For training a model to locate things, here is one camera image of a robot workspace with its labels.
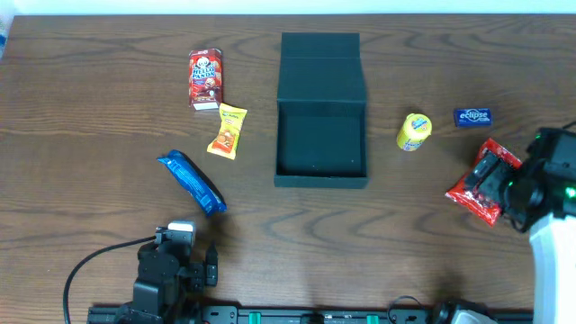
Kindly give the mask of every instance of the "red candy box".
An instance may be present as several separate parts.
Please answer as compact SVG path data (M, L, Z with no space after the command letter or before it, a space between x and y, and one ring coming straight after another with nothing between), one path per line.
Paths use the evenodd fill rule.
M219 49L190 52L189 104L196 110L215 109L222 103L222 52Z

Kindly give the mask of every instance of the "yellow candy wrapper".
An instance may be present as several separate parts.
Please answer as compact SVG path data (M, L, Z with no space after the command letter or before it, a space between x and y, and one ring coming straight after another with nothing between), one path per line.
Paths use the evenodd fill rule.
M225 158L236 158L240 130L247 113L246 109L221 103L220 118L222 119L222 124L220 125L218 136L208 146L208 152Z

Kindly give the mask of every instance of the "black box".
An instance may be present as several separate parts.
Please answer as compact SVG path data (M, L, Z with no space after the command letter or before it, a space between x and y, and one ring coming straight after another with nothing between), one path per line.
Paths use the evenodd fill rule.
M366 160L360 35L283 33L274 185L363 188Z

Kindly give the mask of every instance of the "blue snack bag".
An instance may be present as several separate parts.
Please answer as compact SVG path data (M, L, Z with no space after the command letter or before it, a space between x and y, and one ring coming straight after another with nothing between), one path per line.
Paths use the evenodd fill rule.
M159 157L157 160L163 163L172 172L178 183L194 197L206 213L206 217L210 217L215 212L226 211L226 203L223 198L215 193L218 190L215 187L212 190L204 182L204 179L208 180L208 178L184 153L173 149L167 156Z

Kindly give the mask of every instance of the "wooden table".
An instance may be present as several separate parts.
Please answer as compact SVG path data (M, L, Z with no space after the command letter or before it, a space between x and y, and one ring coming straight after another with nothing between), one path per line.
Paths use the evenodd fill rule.
M281 32L361 33L366 189L274 188ZM488 137L525 158L538 127L574 119L574 33L576 18L560 15L16 17L0 65L1 321L60 323L79 260L175 219L198 223L199 254L217 244L213 298L382 308L458 295L531 308L527 235L489 228L444 192ZM235 161L206 153L218 112L187 106L188 53L210 47L224 53L225 101L248 109ZM490 107L493 127L456 129L458 107ZM408 153L395 136L410 112L434 133ZM170 149L219 187L226 213L204 219L156 161ZM131 299L136 250L80 271L74 322Z

